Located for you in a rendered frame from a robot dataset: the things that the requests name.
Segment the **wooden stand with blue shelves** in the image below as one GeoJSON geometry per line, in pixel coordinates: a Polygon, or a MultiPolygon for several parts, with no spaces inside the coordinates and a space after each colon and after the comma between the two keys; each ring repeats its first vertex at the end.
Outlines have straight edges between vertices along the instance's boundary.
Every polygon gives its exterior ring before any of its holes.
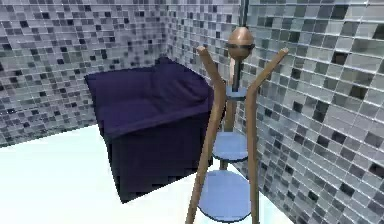
{"type": "Polygon", "coordinates": [[[232,84],[226,85],[208,49],[197,52],[212,81],[214,100],[200,155],[185,224],[194,224],[198,211],[220,223],[249,217],[259,222],[257,92],[287,55],[282,48],[246,88],[239,86],[242,62],[252,53],[254,37],[247,27],[249,0],[241,0],[239,26],[228,38],[234,60],[232,84]]]}

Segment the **dark purple cloth-covered box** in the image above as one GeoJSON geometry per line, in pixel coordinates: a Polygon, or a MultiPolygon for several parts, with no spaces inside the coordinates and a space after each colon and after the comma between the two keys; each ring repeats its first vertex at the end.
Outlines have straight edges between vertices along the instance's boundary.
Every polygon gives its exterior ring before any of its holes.
{"type": "Polygon", "coordinates": [[[85,82],[122,203],[197,171],[213,103],[205,78],[160,57],[85,82]]]}

